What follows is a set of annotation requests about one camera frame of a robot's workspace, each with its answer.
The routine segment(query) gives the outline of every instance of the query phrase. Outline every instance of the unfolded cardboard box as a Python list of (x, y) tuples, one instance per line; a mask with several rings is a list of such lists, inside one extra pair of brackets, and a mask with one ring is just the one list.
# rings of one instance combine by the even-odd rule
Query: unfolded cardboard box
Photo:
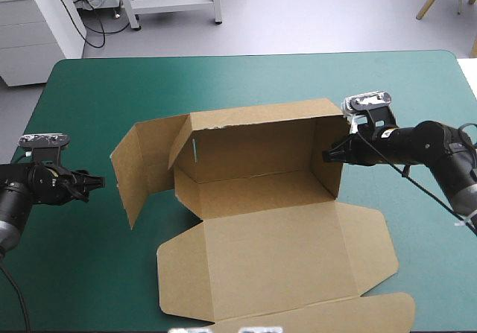
[(158, 249), (161, 309), (214, 333), (409, 332), (408, 294), (361, 297), (398, 261), (380, 212), (335, 200), (322, 151), (348, 130), (327, 99), (136, 123), (111, 156), (131, 227), (172, 188), (203, 219)]

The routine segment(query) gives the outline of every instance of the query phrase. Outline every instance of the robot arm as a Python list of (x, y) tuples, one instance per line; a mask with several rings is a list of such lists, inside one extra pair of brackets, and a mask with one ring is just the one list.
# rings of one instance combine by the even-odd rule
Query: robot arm
[(351, 123), (350, 134), (323, 152), (325, 161), (401, 164), (405, 166), (402, 175), (407, 178), (411, 165), (423, 164), (446, 195), (451, 212), (471, 217), (477, 227), (477, 153), (464, 132), (471, 124), (453, 128), (424, 121), (416, 127), (399, 128), (390, 104), (391, 97), (386, 92), (347, 98), (342, 110)]
[(31, 161), (0, 165), (0, 259), (19, 243), (33, 205), (87, 202), (91, 190), (104, 187), (103, 177), (61, 165), (68, 143), (64, 134), (26, 135), (19, 146)]

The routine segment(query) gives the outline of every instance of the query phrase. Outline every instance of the cable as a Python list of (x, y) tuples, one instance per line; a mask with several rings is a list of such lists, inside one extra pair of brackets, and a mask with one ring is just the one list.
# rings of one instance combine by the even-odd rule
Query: cable
[[(79, 1), (85, 1), (85, 0), (73, 0), (74, 3), (77, 3)], [(129, 26), (129, 22), (127, 22), (122, 28), (120, 28), (119, 30), (115, 30), (115, 31), (98, 31), (98, 30), (95, 30), (93, 28), (90, 28), (89, 26), (87, 26), (86, 24), (83, 24), (84, 27), (90, 31), (92, 31), (93, 33), (97, 33), (97, 34), (106, 34), (106, 35), (110, 35), (110, 34), (118, 34), (118, 33), (121, 33), (122, 31), (126, 30), (127, 27)]]
[(106, 34), (106, 35), (109, 35), (109, 34), (118, 34), (118, 33), (122, 32), (122, 31), (126, 30), (128, 26), (129, 26), (129, 22), (127, 22), (127, 24), (126, 24), (125, 26), (123, 26), (123, 27), (122, 27), (121, 29), (119, 29), (119, 30), (116, 30), (116, 31), (105, 31), (105, 32), (103, 33), (102, 31), (97, 31), (97, 30), (95, 30), (95, 29), (90, 28), (89, 26), (84, 25), (84, 27), (85, 27), (86, 29), (91, 30), (93, 33)]
[(21, 156), (19, 156), (17, 159), (15, 159), (13, 161), (13, 164), (18, 163), (20, 160), (22, 160), (23, 158), (26, 158), (26, 157), (27, 157), (26, 154), (22, 154)]
[(464, 137), (464, 134), (466, 134), (466, 133), (464, 132), (464, 128), (467, 128), (467, 127), (470, 127), (470, 126), (474, 126), (474, 127), (477, 128), (477, 124), (475, 124), (475, 123), (466, 123), (466, 124), (462, 124), (462, 125), (457, 129), (457, 133), (458, 133), (459, 138), (460, 138), (460, 140), (462, 141), (462, 143), (464, 143), (465, 148), (467, 148), (467, 150), (469, 151), (470, 155), (472, 156), (473, 168), (474, 168), (474, 169), (477, 169), (477, 152), (476, 152), (477, 143), (472, 143), (472, 140), (471, 140), (471, 139), (468, 139), (468, 138)]
[(61, 1), (61, 4), (63, 5), (63, 7), (65, 8), (66, 12), (68, 13), (69, 19), (72, 21), (72, 24), (75, 27), (76, 31), (78, 32), (78, 34), (80, 34), (81, 39), (83, 39), (86, 44), (88, 44), (89, 46), (91, 46), (93, 48), (103, 48), (104, 45), (106, 45), (106, 34), (104, 33), (103, 22), (99, 19), (98, 14), (93, 10), (93, 13), (95, 14), (96, 18), (99, 21), (99, 25), (101, 26), (101, 30), (102, 30), (102, 34), (103, 34), (103, 42), (101, 43), (101, 45), (94, 45), (94, 44), (90, 43), (88, 40), (86, 40), (86, 37), (84, 37), (83, 34), (81, 33), (80, 29), (78, 29), (78, 27), (77, 27), (75, 21), (73, 20), (73, 17), (71, 15), (71, 13), (69, 12), (68, 7), (66, 6), (65, 2), (63, 0), (60, 0), (60, 1)]
[(0, 253), (0, 270), (3, 272), (5, 277), (7, 278), (8, 282), (12, 285), (13, 289), (16, 292), (16, 295), (18, 296), (18, 300), (20, 302), (20, 305), (22, 307), (22, 313), (23, 313), (23, 320), (25, 321), (25, 332), (30, 333), (30, 318), (28, 317), (28, 310), (27, 306), (25, 304), (25, 298), (23, 298), (22, 292), (20, 291), (20, 287), (16, 284), (15, 280), (13, 279), (11, 273), (7, 270), (5, 267), (3, 261), (3, 255)]
[[(440, 206), (445, 208), (448, 212), (450, 212), (455, 218), (457, 218), (459, 221), (463, 221), (464, 219), (461, 218), (458, 214), (454, 212), (451, 208), (449, 208), (441, 199), (436, 197), (433, 193), (431, 193), (429, 190), (424, 188), (421, 184), (416, 182), (414, 179), (412, 179), (410, 176), (406, 175), (404, 171), (399, 169), (395, 164), (393, 164), (384, 154), (382, 154), (379, 150), (377, 150), (371, 143), (369, 143), (360, 132), (356, 132), (356, 134), (361, 138), (361, 140), (369, 147), (371, 148), (374, 153), (376, 153), (378, 156), (381, 157), (382, 160), (384, 160), (386, 163), (388, 163), (395, 171), (397, 171), (399, 174), (401, 174), (402, 177), (406, 178), (409, 180), (411, 183), (413, 183), (416, 187), (418, 187), (421, 191), (426, 193), (428, 196), (430, 196), (432, 199), (434, 199)], [(472, 231), (476, 236), (477, 236), (477, 229), (475, 229), (472, 225), (469, 223), (466, 223), (466, 226)]]

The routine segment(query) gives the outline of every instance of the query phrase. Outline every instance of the white cabinet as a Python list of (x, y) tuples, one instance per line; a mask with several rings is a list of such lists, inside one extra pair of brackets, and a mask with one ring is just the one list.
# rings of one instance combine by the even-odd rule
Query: white cabinet
[[(72, 0), (63, 0), (83, 36)], [(78, 59), (84, 40), (60, 0), (0, 0), (0, 77), (8, 86), (44, 83), (55, 63)]]

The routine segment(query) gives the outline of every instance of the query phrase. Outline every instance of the floor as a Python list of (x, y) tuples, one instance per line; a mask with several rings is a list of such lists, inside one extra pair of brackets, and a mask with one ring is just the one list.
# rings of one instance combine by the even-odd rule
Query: floor
[[(142, 30), (107, 37), (84, 57), (161, 57), (446, 49), (466, 58), (477, 35), (477, 7), (437, 0), (426, 17), (415, 15), (425, 0), (222, 0), (224, 23), (211, 11), (141, 17)], [(107, 31), (113, 20), (101, 12)], [(95, 28), (95, 18), (84, 16)], [(101, 42), (90, 34), (88, 40)], [(0, 163), (9, 162), (43, 86), (8, 88), (0, 80)]]

